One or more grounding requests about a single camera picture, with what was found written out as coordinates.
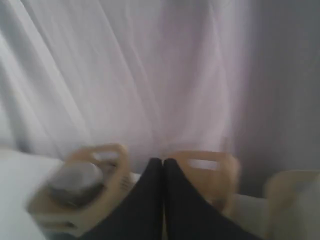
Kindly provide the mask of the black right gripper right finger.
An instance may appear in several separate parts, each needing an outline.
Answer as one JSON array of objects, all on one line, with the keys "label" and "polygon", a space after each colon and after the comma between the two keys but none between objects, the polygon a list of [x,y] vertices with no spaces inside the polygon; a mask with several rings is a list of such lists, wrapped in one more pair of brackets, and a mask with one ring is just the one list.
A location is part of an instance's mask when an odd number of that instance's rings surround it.
[{"label": "black right gripper right finger", "polygon": [[163,163],[164,214],[169,240],[258,240],[211,206],[187,180],[177,161]]}]

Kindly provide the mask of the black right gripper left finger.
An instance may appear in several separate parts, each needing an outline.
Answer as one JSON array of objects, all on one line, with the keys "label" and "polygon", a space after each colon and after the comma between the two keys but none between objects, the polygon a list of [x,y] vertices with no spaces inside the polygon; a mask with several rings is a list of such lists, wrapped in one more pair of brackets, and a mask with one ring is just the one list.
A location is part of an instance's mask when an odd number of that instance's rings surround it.
[{"label": "black right gripper left finger", "polygon": [[83,240],[160,240],[163,232],[163,164],[151,158],[118,207]]}]

